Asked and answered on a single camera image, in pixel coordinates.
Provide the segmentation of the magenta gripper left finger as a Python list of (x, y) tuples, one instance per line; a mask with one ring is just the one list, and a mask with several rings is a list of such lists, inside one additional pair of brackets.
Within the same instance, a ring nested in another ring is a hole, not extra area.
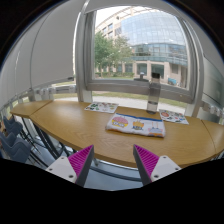
[(69, 157), (61, 156), (47, 171), (83, 187), (94, 157), (94, 146), (90, 145)]

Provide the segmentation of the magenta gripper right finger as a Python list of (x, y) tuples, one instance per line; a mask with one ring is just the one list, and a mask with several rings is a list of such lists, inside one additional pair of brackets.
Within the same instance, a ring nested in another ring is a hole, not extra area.
[(157, 156), (136, 144), (133, 145), (133, 155), (143, 185), (148, 185), (180, 170), (180, 167), (168, 156)]

